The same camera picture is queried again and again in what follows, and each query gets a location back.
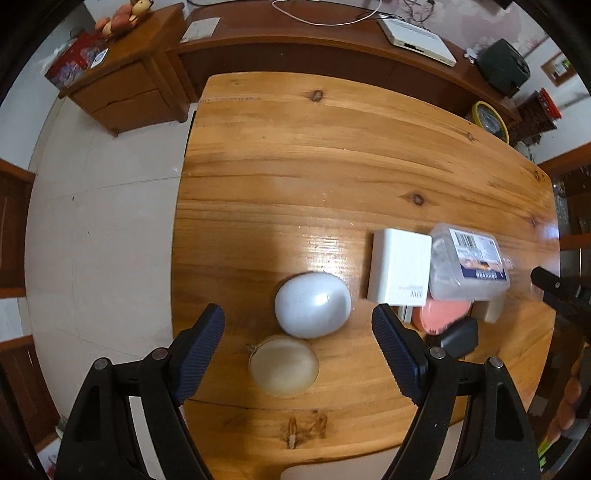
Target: screw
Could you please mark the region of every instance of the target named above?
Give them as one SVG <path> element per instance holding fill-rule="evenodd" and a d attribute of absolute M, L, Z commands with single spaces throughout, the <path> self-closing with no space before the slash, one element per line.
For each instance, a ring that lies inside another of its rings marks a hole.
<path fill-rule="evenodd" d="M 95 368 L 97 370 L 103 370 L 107 365 L 109 365 L 109 361 L 106 358 L 99 358 L 95 361 Z"/>
<path fill-rule="evenodd" d="M 439 348 L 438 346 L 432 346 L 429 349 L 429 355 L 431 355 L 433 358 L 437 358 L 437 360 L 441 360 L 443 357 L 445 357 L 445 350 L 443 348 Z"/>
<path fill-rule="evenodd" d="M 168 356 L 168 350 L 166 348 L 157 348 L 152 352 L 152 358 L 154 360 L 164 360 Z"/>
<path fill-rule="evenodd" d="M 501 368 L 503 365 L 505 365 L 503 363 L 503 360 L 501 360 L 499 357 L 497 356 L 492 356 L 488 359 L 488 361 L 491 363 L 491 365 L 495 368 Z"/>

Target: wooden desk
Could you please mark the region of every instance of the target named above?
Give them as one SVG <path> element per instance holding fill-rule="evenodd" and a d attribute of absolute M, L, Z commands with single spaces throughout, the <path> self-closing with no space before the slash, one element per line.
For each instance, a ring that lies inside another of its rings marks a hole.
<path fill-rule="evenodd" d="M 313 102 L 316 91 L 323 95 Z M 499 355 L 527 406 L 554 324 L 529 281 L 538 265 L 558 271 L 548 176 L 476 125 L 399 93 L 295 73 L 209 79 L 180 181 L 172 307 L 175 333 L 208 302 L 226 312 L 218 350 L 185 403 L 216 479 L 277 480 L 291 465 L 401 443 L 415 407 L 373 337 L 375 304 L 363 299 L 372 231 L 429 232 L 438 222 L 493 233 L 511 258 L 505 311 L 480 325 L 469 359 Z M 275 293 L 305 271 L 344 279 L 354 311 L 341 330 L 311 341 L 320 359 L 314 385 L 276 398 L 251 380 L 246 346 L 280 332 Z"/>
<path fill-rule="evenodd" d="M 283 2 L 281 7 L 316 23 L 354 20 L 364 11 L 325 2 Z M 465 116 L 478 100 L 490 103 L 507 124 L 520 119 L 512 100 L 490 87 L 463 50 L 446 42 L 457 64 L 449 67 L 394 47 L 375 20 L 342 27 L 315 27 L 274 9 L 269 0 L 228 2 L 199 8 L 190 21 L 220 17 L 210 38 L 171 48 L 171 62 L 192 101 L 214 74 L 298 72 L 368 83 Z"/>
<path fill-rule="evenodd" d="M 150 12 L 126 36 L 108 44 L 103 63 L 60 91 L 114 135 L 177 120 L 184 122 L 189 98 L 165 50 L 183 36 L 183 4 Z"/>

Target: wooden door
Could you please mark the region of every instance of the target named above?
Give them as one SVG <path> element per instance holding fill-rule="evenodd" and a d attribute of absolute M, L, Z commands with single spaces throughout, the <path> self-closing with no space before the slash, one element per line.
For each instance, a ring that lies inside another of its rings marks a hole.
<path fill-rule="evenodd" d="M 33 337 L 0 342 L 0 365 L 8 381 L 8 385 L 0 385 L 0 417 L 9 431 L 18 433 L 15 438 L 24 442 L 23 432 L 18 432 L 18 419 L 7 401 L 13 395 L 26 433 L 35 449 L 40 450 L 56 437 L 59 415 L 41 373 Z"/>
<path fill-rule="evenodd" d="M 35 174 L 0 159 L 0 298 L 25 296 L 25 230 Z"/>

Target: red box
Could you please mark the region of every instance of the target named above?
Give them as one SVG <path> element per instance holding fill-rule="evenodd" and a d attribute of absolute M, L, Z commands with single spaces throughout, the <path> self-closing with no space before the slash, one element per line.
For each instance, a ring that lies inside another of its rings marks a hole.
<path fill-rule="evenodd" d="M 92 64 L 102 50 L 100 34 L 83 31 L 53 62 L 45 77 L 60 90 L 68 86 Z"/>

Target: pink round object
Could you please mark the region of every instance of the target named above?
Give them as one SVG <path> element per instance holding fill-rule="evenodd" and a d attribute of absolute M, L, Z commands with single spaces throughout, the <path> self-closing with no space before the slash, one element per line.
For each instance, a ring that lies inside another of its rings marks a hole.
<path fill-rule="evenodd" d="M 471 305 L 471 301 L 441 301 L 429 295 L 424 307 L 413 308 L 413 325 L 429 335 L 439 335 L 466 315 Z"/>

